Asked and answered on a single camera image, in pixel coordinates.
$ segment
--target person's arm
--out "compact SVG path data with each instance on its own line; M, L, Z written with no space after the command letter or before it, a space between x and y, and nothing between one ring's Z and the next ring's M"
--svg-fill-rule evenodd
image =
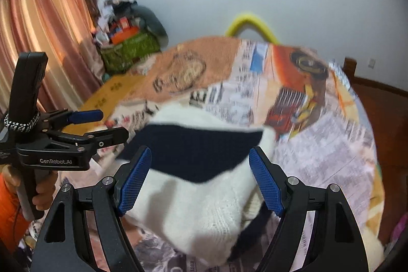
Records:
M51 206L57 177L56 173L51 173L37 185L38 195L33 198L33 203L38 210L45 211ZM17 214L20 203L16 190L19 185L20 177L17 171L9 165L5 166L0 174L0 239L9 252L15 250L30 224L21 211Z

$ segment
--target yellow foam tube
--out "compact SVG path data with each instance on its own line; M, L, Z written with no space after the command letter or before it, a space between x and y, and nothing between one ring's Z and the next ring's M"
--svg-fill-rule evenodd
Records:
M225 32L225 36L235 36L237 31L245 24L254 26L269 43L276 45L280 44L266 23L252 13L243 13L236 17L231 26L229 26L228 30Z

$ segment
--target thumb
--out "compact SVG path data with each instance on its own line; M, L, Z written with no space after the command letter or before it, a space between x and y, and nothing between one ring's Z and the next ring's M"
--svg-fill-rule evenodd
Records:
M7 189L13 194L17 193L17 187L21 183L20 172L11 165L6 165L3 168L3 179Z

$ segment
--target wooden bed leg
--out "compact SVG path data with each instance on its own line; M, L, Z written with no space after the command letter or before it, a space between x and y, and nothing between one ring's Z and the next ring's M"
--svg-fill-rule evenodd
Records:
M353 58L344 58L343 71L348 77L350 83L354 82L354 75L356 73L357 61Z

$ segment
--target wooden floor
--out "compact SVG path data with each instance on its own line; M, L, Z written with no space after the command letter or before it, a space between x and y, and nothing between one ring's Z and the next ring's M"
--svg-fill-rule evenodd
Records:
M391 232L408 210L408 98L380 89L353 85L373 126L385 189L385 208L379 239Z

